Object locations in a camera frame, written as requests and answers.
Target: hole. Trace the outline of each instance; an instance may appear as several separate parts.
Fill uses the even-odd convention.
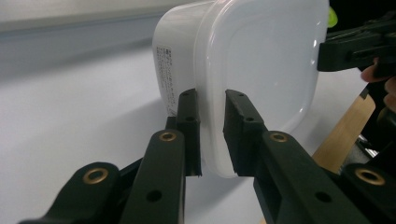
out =
[[[146,196],[146,199],[151,203],[156,203],[161,199],[162,196],[163,195],[161,194],[161,192],[159,190],[153,190],[148,193],[148,195]]]
[[[364,177],[366,177],[367,179],[370,180],[378,180],[378,177],[376,177],[376,175],[373,175],[371,173],[367,173],[367,172],[362,172],[361,173]]]
[[[187,118],[186,118],[186,121],[188,121],[188,122],[195,121],[195,117],[187,117]]]
[[[176,135],[174,133],[162,133],[160,135],[160,139],[164,142],[170,142],[176,139]]]
[[[385,179],[382,177],[382,175],[379,175],[378,173],[371,171],[366,168],[358,168],[355,170],[355,175],[362,181],[372,184],[372,185],[377,185],[377,186],[382,186],[385,185]]]
[[[82,181],[85,184],[98,184],[105,180],[108,176],[108,170],[105,168],[93,168],[89,170],[85,175],[82,177]]]
[[[102,171],[95,171],[95,172],[89,174],[88,178],[91,179],[91,180],[99,179],[102,175],[103,175]]]
[[[272,133],[270,135],[270,138],[276,142],[287,142],[288,141],[288,137],[285,136],[282,133]]]
[[[276,140],[285,140],[285,136],[282,136],[282,135],[280,135],[280,134],[274,134],[274,138],[275,138]]]
[[[317,199],[323,203],[330,203],[332,201],[332,197],[330,197],[330,195],[325,192],[317,192],[315,197],[317,197]]]

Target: black mechanical part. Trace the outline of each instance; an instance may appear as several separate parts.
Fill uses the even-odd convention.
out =
[[[200,122],[196,90],[182,92],[178,97],[176,126],[186,142],[186,176],[202,175]]]
[[[224,137],[233,167],[255,176],[254,188],[268,223],[370,223],[292,136],[262,127],[244,93],[227,90],[226,97]],[[254,120],[258,122],[251,129],[244,126]],[[254,144],[244,144],[247,133],[257,137]]]
[[[373,166],[349,164],[340,182],[344,193],[373,223],[396,223],[394,177]]]
[[[248,97],[238,91],[226,91],[224,138],[239,176],[254,176],[260,135],[267,131],[264,121]]]
[[[375,77],[396,75],[396,11],[389,11],[358,28],[328,33],[326,42],[320,44],[318,70],[331,72],[364,67],[373,64],[375,57],[378,57]],[[375,100],[375,112],[362,131],[378,151],[394,140],[396,134],[396,115],[382,102],[385,91],[378,90],[383,90],[383,83],[371,83],[367,87]]]
[[[184,135],[164,130],[152,135],[120,223],[183,223]]]
[[[379,57],[377,67],[381,74],[377,76],[394,75],[396,36],[393,33],[396,32],[396,19],[394,15],[386,18],[355,29],[327,34],[326,41],[320,44],[318,70],[332,72],[368,66],[373,64],[373,58]]]
[[[74,173],[46,215],[21,224],[111,223],[120,193],[118,168],[104,162],[92,163]]]

